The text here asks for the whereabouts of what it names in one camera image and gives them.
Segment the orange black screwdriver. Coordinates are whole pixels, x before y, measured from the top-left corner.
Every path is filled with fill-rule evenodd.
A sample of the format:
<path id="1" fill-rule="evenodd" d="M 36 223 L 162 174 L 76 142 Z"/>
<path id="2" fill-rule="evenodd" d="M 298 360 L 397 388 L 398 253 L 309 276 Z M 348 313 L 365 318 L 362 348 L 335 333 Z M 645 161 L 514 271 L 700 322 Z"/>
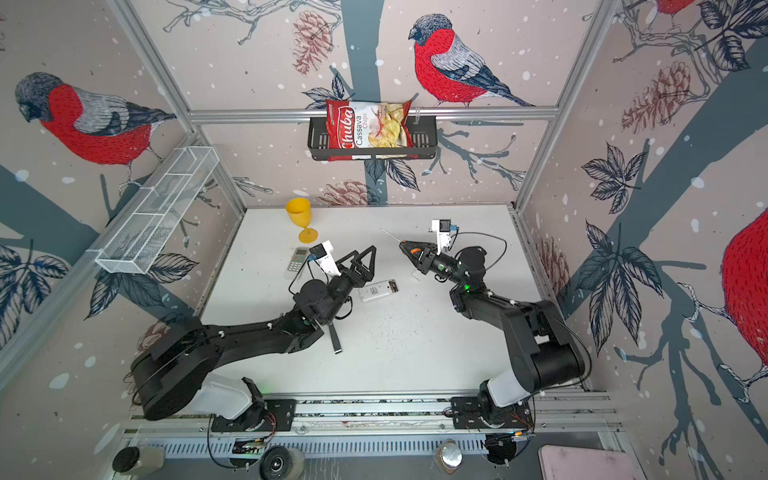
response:
<path id="1" fill-rule="evenodd" d="M 381 228 L 381 231 L 394 239 L 398 242 L 399 249 L 406 255 L 406 253 L 410 250 L 424 250 L 424 244 L 422 242 L 414 242 L 414 241 L 406 241 L 401 240 L 400 238 L 396 237 L 394 234 L 390 233 L 384 228 Z"/>

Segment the white remote control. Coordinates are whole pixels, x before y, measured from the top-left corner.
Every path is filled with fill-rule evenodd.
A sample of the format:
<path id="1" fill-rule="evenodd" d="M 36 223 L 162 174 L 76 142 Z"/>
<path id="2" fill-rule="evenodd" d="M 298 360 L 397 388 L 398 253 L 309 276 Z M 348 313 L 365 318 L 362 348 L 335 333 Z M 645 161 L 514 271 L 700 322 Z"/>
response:
<path id="1" fill-rule="evenodd" d="M 399 291 L 398 285 L 394 279 L 385 280 L 376 283 L 369 283 L 359 289 L 359 298 L 362 302 L 379 300 Z"/>

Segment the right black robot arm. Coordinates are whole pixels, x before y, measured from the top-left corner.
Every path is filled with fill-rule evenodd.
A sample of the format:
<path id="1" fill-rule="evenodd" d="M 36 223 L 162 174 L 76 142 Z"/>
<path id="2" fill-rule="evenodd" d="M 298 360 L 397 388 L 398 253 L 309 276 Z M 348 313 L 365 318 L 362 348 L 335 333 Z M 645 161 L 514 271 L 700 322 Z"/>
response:
<path id="1" fill-rule="evenodd" d="M 509 366 L 483 381 L 477 395 L 480 415 L 488 424 L 500 424 L 513 405 L 587 372 L 576 339 L 553 302 L 513 300 L 486 286 L 483 248 L 471 246 L 450 256 L 434 243 L 402 241 L 399 249 L 422 274 L 453 284 L 449 297 L 456 312 L 503 332 Z"/>

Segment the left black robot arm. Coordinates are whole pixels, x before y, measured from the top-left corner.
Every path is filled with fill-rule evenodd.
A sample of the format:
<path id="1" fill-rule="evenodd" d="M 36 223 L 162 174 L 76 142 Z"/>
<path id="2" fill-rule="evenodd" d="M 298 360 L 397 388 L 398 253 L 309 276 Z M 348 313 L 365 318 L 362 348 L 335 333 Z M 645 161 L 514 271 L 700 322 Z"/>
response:
<path id="1" fill-rule="evenodd" d="M 293 295 L 293 308 L 273 320 L 234 326 L 203 324 L 196 317 L 179 322 L 131 364 L 133 403 L 145 419 L 163 420 L 187 407 L 219 367 L 309 348 L 338 318 L 352 290 L 373 280 L 376 253 L 371 245 L 345 255 L 335 263 L 338 276 L 306 282 Z"/>

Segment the grey small remote control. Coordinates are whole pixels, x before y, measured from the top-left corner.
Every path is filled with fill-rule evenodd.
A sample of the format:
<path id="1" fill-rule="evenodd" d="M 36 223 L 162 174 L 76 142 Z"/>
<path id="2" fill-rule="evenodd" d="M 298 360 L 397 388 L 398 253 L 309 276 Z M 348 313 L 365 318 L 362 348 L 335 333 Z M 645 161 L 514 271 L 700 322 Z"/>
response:
<path id="1" fill-rule="evenodd" d="M 309 255 L 309 249 L 306 247 L 297 247 L 288 264 L 287 271 L 291 273 L 299 273 L 307 260 Z"/>

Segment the yellow plastic goblet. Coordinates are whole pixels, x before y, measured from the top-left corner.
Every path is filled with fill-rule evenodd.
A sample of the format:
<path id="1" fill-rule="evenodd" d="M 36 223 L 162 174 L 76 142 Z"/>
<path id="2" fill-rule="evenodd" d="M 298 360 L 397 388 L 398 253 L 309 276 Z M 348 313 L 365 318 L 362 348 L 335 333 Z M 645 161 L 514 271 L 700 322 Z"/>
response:
<path id="1" fill-rule="evenodd" d="M 314 243 L 318 238 L 318 232 L 310 227 L 312 221 L 310 201 L 307 198 L 295 198 L 286 204 L 285 209 L 291 222 L 301 228 L 298 235 L 299 241 L 304 244 Z"/>

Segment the red cassava chips bag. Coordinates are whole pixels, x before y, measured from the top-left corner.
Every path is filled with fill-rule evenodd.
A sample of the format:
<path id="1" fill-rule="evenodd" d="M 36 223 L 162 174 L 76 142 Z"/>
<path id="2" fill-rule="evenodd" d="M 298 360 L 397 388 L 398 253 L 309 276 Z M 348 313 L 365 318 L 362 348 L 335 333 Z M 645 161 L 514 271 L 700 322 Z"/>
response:
<path id="1" fill-rule="evenodd" d="M 412 147 L 406 118 L 411 101 L 373 103 L 326 101 L 326 131 L 331 150 Z"/>

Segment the silver topped jar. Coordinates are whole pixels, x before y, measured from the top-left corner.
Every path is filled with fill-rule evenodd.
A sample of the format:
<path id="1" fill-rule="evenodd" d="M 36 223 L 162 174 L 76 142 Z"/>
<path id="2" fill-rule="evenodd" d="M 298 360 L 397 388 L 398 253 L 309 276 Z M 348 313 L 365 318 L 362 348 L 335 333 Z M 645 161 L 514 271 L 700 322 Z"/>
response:
<path id="1" fill-rule="evenodd" d="M 458 471 L 464 459 L 463 452 L 453 439 L 441 442 L 435 450 L 435 462 L 446 474 Z"/>

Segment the grey cylinder can left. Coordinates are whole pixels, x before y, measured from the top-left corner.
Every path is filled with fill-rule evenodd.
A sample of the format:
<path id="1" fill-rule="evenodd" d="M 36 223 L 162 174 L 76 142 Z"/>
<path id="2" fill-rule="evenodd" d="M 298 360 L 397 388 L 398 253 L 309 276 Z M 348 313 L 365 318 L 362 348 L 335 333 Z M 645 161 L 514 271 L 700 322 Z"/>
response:
<path id="1" fill-rule="evenodd" d="M 142 476 L 163 467 L 165 451 L 155 446 L 129 446 L 116 453 L 112 470 L 123 476 Z"/>

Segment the black wall basket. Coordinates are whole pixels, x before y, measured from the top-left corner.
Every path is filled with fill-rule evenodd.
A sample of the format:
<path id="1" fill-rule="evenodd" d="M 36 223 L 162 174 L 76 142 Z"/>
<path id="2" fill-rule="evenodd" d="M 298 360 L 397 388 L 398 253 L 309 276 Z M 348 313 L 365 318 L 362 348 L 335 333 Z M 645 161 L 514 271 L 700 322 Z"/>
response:
<path id="1" fill-rule="evenodd" d="M 325 118 L 311 118 L 307 149 L 315 161 L 346 160 L 424 160 L 437 153 L 437 125 L 434 117 L 408 117 L 406 127 L 410 134 L 410 147 L 363 148 L 357 150 L 332 149 Z"/>

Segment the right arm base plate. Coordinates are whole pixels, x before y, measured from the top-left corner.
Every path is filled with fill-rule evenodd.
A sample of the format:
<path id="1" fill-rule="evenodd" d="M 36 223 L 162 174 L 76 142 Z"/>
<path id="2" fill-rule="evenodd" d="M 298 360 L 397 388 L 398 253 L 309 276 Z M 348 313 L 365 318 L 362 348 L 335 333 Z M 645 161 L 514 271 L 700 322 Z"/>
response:
<path id="1" fill-rule="evenodd" d="M 533 414 L 527 403 L 497 407 L 482 395 L 452 397 L 443 414 L 459 430 L 528 430 L 534 426 Z"/>

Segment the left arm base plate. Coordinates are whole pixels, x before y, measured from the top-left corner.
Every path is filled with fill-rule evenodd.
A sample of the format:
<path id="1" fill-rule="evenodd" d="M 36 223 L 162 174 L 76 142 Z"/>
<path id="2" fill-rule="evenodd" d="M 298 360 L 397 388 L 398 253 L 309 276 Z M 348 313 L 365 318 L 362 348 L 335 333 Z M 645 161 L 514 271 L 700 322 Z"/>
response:
<path id="1" fill-rule="evenodd" d="M 252 405 L 234 420 L 215 416 L 211 430 L 215 433 L 288 432 L 292 429 L 296 407 L 295 399 L 267 399 Z"/>

